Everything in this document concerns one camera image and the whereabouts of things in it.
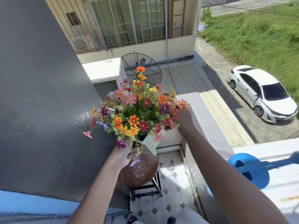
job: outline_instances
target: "pavement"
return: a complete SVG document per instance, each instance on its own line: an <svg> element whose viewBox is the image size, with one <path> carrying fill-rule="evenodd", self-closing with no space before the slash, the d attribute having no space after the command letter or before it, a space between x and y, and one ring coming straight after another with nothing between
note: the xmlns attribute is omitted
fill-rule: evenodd
<svg viewBox="0 0 299 224"><path fill-rule="evenodd" d="M257 117L248 103L228 86L227 75L237 64L227 61L220 52L199 37L196 39L195 51L206 63L202 68L208 79L254 143L299 137L299 120L294 119L280 124L267 123Z"/></svg>
<svg viewBox="0 0 299 224"><path fill-rule="evenodd" d="M269 5L283 4L293 0L227 0L224 5L211 6L213 16L242 12L247 9L257 9Z"/></svg>

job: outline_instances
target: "satellite dish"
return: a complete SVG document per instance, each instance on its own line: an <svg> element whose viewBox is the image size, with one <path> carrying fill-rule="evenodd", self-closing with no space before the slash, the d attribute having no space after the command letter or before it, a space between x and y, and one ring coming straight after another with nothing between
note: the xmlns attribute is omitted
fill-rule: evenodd
<svg viewBox="0 0 299 224"><path fill-rule="evenodd" d="M145 72L142 74L146 77L144 80L150 85L150 87L156 86L162 80L162 73L159 65L153 58L138 52L128 53L122 56L124 68L126 70L127 78L131 81L138 80L137 67L145 67Z"/></svg>

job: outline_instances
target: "flower vase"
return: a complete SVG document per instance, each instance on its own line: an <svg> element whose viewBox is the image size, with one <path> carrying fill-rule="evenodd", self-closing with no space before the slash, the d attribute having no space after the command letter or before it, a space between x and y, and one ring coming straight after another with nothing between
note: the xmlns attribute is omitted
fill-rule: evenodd
<svg viewBox="0 0 299 224"><path fill-rule="evenodd" d="M161 134L162 136L164 136L165 134L165 130L161 129L159 135ZM143 141L140 141L138 139L136 139L136 142L139 144L142 144L143 147L146 147L154 156L157 154L157 150L156 147L158 146L158 144L160 143L161 140L159 140L158 142L154 141L155 136L151 136L151 135L146 135L145 139L143 139Z"/></svg>

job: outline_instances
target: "small square window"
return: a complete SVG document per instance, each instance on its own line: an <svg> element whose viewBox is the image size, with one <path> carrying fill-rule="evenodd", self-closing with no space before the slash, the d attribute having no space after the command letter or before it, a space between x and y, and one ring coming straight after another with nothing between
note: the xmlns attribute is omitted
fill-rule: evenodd
<svg viewBox="0 0 299 224"><path fill-rule="evenodd" d="M68 18L68 20L72 26L81 24L76 12L66 13L66 17Z"/></svg>

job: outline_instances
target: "car wheel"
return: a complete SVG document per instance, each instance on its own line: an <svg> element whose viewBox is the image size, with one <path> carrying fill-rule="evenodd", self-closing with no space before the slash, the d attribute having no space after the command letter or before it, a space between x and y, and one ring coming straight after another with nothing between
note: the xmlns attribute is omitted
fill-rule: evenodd
<svg viewBox="0 0 299 224"><path fill-rule="evenodd" d="M258 117L262 117L264 115L264 110L262 107L260 106L255 106L254 107L254 113L258 116Z"/></svg>
<svg viewBox="0 0 299 224"><path fill-rule="evenodd" d="M233 90L235 90L235 88L236 88L236 82L234 80L230 80L229 87L232 88Z"/></svg>

